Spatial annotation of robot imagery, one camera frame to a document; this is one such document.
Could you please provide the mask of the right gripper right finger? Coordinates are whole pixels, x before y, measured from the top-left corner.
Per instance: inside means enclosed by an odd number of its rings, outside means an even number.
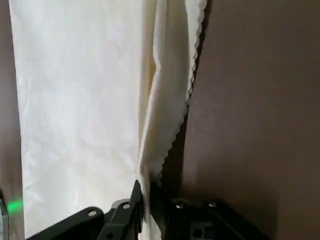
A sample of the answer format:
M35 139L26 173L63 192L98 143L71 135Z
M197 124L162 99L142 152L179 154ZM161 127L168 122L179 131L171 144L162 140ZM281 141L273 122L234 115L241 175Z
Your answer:
M150 186L150 212L161 240L269 239L221 200L196 206L185 199L170 199L156 183Z

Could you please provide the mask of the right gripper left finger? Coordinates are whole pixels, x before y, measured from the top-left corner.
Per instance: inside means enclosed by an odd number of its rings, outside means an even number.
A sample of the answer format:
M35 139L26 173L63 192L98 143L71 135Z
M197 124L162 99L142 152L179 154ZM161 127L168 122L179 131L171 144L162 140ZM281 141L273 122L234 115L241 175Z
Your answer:
M114 202L104 213L87 207L29 237L30 240L137 240L142 232L144 203L141 184L134 182L129 199Z

